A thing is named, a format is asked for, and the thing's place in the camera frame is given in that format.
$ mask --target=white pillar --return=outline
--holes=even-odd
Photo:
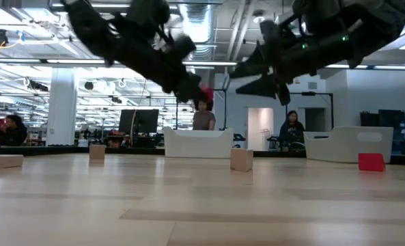
[[[78,81],[72,68],[52,69],[46,145],[74,144]]]

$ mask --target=person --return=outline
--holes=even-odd
[[[193,130],[213,131],[216,124],[216,117],[213,110],[213,100],[195,100],[196,113],[193,115]]]
[[[120,147],[121,148],[129,148],[129,144],[130,144],[129,135],[125,135],[125,137],[123,138],[122,143],[120,144]]]
[[[304,126],[298,121],[297,112],[295,110],[290,111],[286,121],[279,131],[280,144],[283,150],[287,151],[288,146],[293,141],[304,141],[304,131]]]
[[[21,146],[27,136],[27,128],[18,115],[8,115],[0,129],[0,145]]]

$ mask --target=doorway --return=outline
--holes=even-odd
[[[325,132],[326,118],[324,108],[305,109],[305,125],[306,131],[309,132]]]
[[[271,108],[248,108],[248,149],[267,151],[269,142],[266,140],[273,134],[274,118]]]

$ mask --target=pole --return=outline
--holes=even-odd
[[[227,128],[227,91],[223,90],[223,93],[225,94],[225,98],[223,100],[223,130],[225,130]]]
[[[100,142],[104,142],[104,125],[105,125],[105,119],[102,119],[102,137],[100,138]]]
[[[178,99],[176,99],[175,130],[178,129]]]
[[[329,94],[331,102],[331,129],[334,128],[334,106],[333,106],[333,93]]]

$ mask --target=light wood floor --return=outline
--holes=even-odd
[[[0,246],[405,246],[405,167],[87,154],[0,169]]]

